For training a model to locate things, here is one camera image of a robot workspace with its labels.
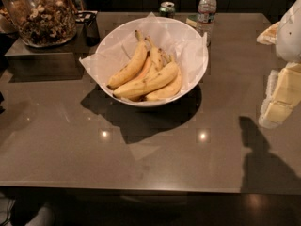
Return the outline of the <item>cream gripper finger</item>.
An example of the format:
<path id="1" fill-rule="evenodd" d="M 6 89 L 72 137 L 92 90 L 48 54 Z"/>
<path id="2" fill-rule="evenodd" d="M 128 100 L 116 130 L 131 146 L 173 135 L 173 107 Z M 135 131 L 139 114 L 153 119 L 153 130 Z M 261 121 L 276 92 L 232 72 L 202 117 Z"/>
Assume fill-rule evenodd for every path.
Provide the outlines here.
<path id="1" fill-rule="evenodd" d="M 259 125 L 268 129 L 276 128 L 285 122 L 301 102 L 301 64 L 289 62 L 280 72 L 272 70 L 265 94 Z"/>
<path id="2" fill-rule="evenodd" d="M 266 28 L 257 37 L 257 42 L 264 45 L 275 44 L 278 26 L 279 26 L 279 22 L 276 22 L 270 25 L 268 28 Z"/>

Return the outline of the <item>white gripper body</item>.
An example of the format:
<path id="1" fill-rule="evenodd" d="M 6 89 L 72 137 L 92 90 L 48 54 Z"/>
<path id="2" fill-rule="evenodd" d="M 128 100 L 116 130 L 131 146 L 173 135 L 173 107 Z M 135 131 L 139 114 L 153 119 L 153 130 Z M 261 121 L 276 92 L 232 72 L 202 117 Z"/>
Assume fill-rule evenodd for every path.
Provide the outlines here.
<path id="1" fill-rule="evenodd" d="M 285 61 L 301 61 L 301 0 L 296 0 L 279 22 L 276 52 Z"/>

